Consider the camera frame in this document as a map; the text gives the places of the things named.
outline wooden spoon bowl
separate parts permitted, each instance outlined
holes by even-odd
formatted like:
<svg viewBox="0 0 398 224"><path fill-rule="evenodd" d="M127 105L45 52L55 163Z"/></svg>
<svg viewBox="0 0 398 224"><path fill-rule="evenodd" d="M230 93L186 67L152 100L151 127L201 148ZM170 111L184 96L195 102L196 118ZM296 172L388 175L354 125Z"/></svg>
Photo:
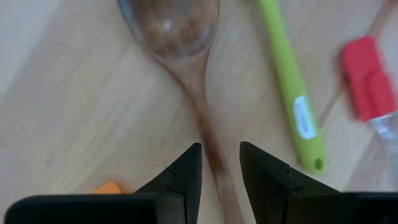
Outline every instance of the wooden spoon bowl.
<svg viewBox="0 0 398 224"><path fill-rule="evenodd" d="M136 40L170 72L195 109L226 223L244 223L205 97L219 0L119 0L119 7Z"/></svg>

